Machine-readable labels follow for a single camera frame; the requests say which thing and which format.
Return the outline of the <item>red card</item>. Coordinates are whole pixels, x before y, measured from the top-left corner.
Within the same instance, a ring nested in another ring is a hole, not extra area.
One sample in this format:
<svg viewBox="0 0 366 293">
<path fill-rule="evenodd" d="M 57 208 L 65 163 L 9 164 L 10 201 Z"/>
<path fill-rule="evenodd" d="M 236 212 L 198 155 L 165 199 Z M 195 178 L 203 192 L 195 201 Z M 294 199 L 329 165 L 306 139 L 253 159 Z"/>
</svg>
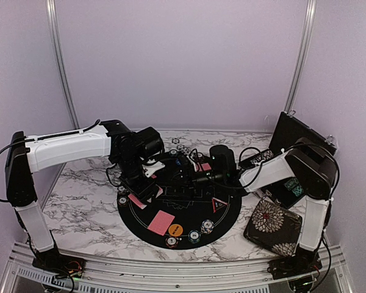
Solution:
<svg viewBox="0 0 366 293">
<path fill-rule="evenodd" d="M 205 172 L 205 171 L 211 170 L 211 166 L 209 165 L 209 163 L 203 163 L 203 164 L 200 164 L 199 169 L 202 172 Z"/>
<path fill-rule="evenodd" d="M 171 215 L 165 211 L 158 211 L 151 223 L 148 225 L 148 229 L 153 233 L 163 236 L 173 222 L 174 218 L 174 215 Z"/>
</svg>

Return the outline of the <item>red triangular marker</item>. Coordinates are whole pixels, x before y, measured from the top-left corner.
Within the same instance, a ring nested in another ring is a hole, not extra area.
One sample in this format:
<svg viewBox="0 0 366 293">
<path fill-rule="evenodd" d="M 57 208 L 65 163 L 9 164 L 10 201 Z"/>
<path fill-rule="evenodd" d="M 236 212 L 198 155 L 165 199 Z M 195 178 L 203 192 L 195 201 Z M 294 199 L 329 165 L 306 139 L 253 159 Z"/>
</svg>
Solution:
<svg viewBox="0 0 366 293">
<path fill-rule="evenodd" d="M 222 208 L 225 208 L 228 206 L 228 203 L 223 201 L 223 200 L 220 200 L 220 199 L 217 199 L 217 198 L 212 198 L 212 207 L 213 207 L 213 212 L 216 213 L 217 211 L 219 211 L 220 209 Z"/>
</svg>

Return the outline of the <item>black white poker chip stack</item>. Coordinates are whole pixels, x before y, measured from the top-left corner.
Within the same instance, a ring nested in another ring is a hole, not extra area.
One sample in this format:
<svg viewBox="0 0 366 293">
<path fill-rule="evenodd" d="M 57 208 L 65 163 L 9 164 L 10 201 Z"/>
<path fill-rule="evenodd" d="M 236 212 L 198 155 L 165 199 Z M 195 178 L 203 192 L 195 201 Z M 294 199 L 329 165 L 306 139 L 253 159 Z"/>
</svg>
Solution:
<svg viewBox="0 0 366 293">
<path fill-rule="evenodd" d="M 127 194 L 127 189 L 126 189 L 124 186 L 120 186 L 120 187 L 118 188 L 118 193 L 119 193 L 120 195 Z"/>
</svg>

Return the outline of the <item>green fifty poker chip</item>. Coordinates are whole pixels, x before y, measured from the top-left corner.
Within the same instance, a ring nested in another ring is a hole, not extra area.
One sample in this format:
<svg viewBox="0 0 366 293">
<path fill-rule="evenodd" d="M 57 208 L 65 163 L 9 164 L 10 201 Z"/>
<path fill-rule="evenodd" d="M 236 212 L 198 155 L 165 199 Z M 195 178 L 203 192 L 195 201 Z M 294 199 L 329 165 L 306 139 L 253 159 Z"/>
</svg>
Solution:
<svg viewBox="0 0 366 293">
<path fill-rule="evenodd" d="M 178 151 L 177 150 L 170 150 L 168 153 L 169 153 L 169 155 L 171 157 L 176 157 L 178 155 Z"/>
</svg>

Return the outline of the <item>red playing card deck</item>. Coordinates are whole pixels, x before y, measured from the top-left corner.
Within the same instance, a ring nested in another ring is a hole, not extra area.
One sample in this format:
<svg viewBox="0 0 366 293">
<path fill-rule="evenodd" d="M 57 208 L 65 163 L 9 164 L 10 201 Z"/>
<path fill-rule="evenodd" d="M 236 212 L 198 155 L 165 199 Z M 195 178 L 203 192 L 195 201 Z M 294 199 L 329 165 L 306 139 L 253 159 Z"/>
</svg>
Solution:
<svg viewBox="0 0 366 293">
<path fill-rule="evenodd" d="M 135 195 L 129 194 L 128 197 L 131 200 L 131 202 L 133 202 L 140 209 L 145 209 L 147 207 L 147 205 L 142 203 Z"/>
</svg>

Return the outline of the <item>red poker chip stack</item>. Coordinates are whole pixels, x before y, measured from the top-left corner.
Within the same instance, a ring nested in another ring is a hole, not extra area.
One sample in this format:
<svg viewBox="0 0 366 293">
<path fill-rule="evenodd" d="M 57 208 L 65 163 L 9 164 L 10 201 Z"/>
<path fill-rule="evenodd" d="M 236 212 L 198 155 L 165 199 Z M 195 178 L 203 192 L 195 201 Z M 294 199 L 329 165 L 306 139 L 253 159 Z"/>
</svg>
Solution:
<svg viewBox="0 0 366 293">
<path fill-rule="evenodd" d="M 117 203 L 119 206 L 126 206 L 128 204 L 128 197 L 126 196 L 120 196 L 117 198 Z"/>
</svg>

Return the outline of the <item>blue orange chip stack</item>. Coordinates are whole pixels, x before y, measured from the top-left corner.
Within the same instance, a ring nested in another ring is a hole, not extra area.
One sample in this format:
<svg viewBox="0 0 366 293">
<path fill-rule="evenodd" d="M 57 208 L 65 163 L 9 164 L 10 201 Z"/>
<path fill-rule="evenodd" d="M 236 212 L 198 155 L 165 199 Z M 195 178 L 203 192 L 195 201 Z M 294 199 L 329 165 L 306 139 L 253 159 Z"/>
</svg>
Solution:
<svg viewBox="0 0 366 293">
<path fill-rule="evenodd" d="M 201 224 L 201 233 L 210 234 L 214 229 L 214 222 L 211 220 L 204 220 Z"/>
</svg>

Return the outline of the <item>orange big blind button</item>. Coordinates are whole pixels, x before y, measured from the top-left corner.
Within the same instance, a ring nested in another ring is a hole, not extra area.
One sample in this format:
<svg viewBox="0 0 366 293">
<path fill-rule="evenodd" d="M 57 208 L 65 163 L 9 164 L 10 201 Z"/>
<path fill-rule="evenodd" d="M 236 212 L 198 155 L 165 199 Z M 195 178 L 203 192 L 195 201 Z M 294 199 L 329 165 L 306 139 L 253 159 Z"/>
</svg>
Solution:
<svg viewBox="0 0 366 293">
<path fill-rule="evenodd" d="M 178 237 L 183 233 L 184 229 L 180 224 L 172 224 L 168 228 L 168 233 L 170 236 Z"/>
</svg>

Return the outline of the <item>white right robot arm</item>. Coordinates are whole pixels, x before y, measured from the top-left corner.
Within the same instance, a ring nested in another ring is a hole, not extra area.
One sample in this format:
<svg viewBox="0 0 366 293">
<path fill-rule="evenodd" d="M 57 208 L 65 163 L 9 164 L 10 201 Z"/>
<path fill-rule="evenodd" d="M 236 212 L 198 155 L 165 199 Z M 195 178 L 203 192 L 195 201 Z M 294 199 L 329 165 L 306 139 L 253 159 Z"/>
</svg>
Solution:
<svg viewBox="0 0 366 293">
<path fill-rule="evenodd" d="M 245 237 L 279 255 L 270 262 L 273 277 L 321 267 L 318 248 L 340 179 L 340 167 L 328 149 L 301 137 L 271 159 L 261 159 L 251 168 L 237 168 L 233 152 L 215 145 L 211 161 L 210 170 L 205 171 L 197 150 L 179 156 L 178 162 L 187 172 L 186 184 L 213 184 L 238 197 L 267 191 L 249 219 Z"/>
</svg>

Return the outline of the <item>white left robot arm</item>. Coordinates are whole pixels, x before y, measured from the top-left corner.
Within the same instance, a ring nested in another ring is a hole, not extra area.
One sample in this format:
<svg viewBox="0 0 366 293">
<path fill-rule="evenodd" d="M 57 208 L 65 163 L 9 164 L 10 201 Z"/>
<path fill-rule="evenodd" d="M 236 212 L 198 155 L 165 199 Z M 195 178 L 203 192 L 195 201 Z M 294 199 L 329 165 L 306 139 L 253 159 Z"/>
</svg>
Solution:
<svg viewBox="0 0 366 293">
<path fill-rule="evenodd" d="M 38 203 L 32 175 L 40 170 L 90 157 L 107 157 L 119 166 L 120 182 L 141 203 L 156 199 L 162 189 L 152 177 L 164 168 L 155 155 L 164 152 L 160 134 L 152 127 L 131 131 L 119 120 L 96 121 L 76 131 L 45 136 L 14 133 L 5 165 L 7 200 L 21 227 L 34 243 L 37 268 L 60 272 L 83 259 L 59 252 Z"/>
</svg>

